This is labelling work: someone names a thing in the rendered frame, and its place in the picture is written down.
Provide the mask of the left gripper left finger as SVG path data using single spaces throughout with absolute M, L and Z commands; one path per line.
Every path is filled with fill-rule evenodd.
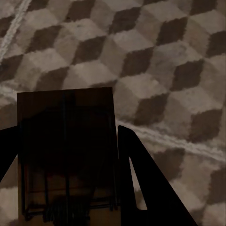
M 20 126 L 0 130 L 0 181 L 19 152 Z

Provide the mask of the mousetrap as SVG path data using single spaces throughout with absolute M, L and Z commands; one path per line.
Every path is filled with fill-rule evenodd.
M 113 87 L 17 93 L 18 226 L 121 226 Z

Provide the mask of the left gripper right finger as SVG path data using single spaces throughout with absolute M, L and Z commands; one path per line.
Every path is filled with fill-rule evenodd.
M 136 133 L 118 127 L 121 226 L 197 226 Z M 147 210 L 137 208 L 129 157 Z

